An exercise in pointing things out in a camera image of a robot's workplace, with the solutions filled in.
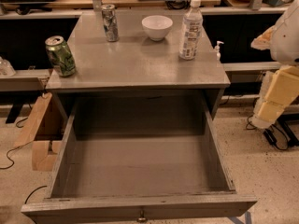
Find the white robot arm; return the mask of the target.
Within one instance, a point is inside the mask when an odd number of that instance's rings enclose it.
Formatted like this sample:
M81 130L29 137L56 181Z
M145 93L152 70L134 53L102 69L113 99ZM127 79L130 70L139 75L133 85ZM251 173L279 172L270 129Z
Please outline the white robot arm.
M263 77L252 123L267 129L299 96L299 0L294 0L276 24L253 40L251 46L267 45L271 58L280 63L276 72Z

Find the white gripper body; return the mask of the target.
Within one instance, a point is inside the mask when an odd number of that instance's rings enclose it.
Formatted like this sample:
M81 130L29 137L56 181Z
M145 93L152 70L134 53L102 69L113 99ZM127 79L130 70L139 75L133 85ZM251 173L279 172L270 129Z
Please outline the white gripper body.
M265 30L261 35L254 38L250 46L253 49L258 49L258 50L270 49L270 41L271 41L274 28L275 26L271 26L267 30Z

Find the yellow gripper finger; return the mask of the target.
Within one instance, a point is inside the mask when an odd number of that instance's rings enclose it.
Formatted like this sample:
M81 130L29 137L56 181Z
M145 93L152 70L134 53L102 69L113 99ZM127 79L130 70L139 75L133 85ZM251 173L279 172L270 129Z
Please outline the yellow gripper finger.
M275 73L267 72L253 110L252 124L259 129L269 128L298 96L298 66L282 65Z

